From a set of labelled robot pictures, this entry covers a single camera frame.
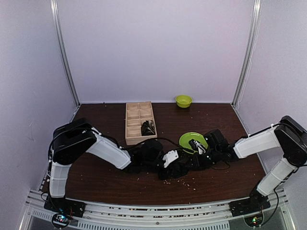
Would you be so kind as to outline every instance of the wooden tray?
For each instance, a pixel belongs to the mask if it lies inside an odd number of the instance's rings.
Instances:
[[[145,121],[153,120],[155,135],[142,136],[141,127]],[[151,102],[126,103],[126,132],[127,145],[135,145],[149,138],[156,138],[157,129]]]

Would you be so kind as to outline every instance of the green bowl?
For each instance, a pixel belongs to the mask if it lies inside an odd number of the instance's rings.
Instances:
[[[188,108],[192,104],[193,99],[187,95],[178,95],[176,97],[177,105],[180,108]]]
[[[183,134],[179,139],[179,145],[182,146],[182,147],[185,147],[189,150],[193,150],[191,145],[189,144],[189,141],[192,140],[192,139],[199,141],[206,149],[208,148],[208,144],[207,144],[205,138],[203,137],[203,135],[200,134],[200,133],[194,133],[194,132],[189,132],[189,133]]]

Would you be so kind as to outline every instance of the white wall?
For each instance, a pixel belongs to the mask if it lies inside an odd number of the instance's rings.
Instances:
[[[53,129],[75,110],[49,0],[0,0],[0,77],[0,229],[13,230]]]
[[[253,0],[59,0],[83,103],[232,101]]]
[[[307,1],[264,0],[257,45],[239,114],[250,132],[290,115],[307,128]],[[280,149],[260,154],[269,170]],[[285,184],[299,230],[307,229],[307,168]]]

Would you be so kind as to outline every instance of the wooden compartment organizer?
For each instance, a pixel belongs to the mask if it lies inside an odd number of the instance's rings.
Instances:
[[[148,120],[153,120],[155,135],[142,136],[142,124]],[[127,145],[135,145],[146,139],[158,137],[151,102],[126,103],[125,137]]]

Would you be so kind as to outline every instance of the wood grain surface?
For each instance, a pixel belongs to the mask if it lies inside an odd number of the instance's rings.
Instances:
[[[220,129],[229,142],[245,135],[229,104],[195,103],[188,109],[180,109],[174,103],[154,103],[153,112],[158,137],[175,142],[186,132],[204,134],[215,128]],[[100,132],[126,146],[125,104],[83,104],[75,119],[81,117],[87,117]],[[165,151],[174,148],[165,141],[162,143]],[[216,165],[218,169],[226,167],[223,162]],[[157,174],[127,174],[85,153],[71,167],[66,196],[130,205],[195,204],[248,196],[264,175],[256,154],[231,163],[231,168],[224,171],[190,171],[178,179],[159,181]]]

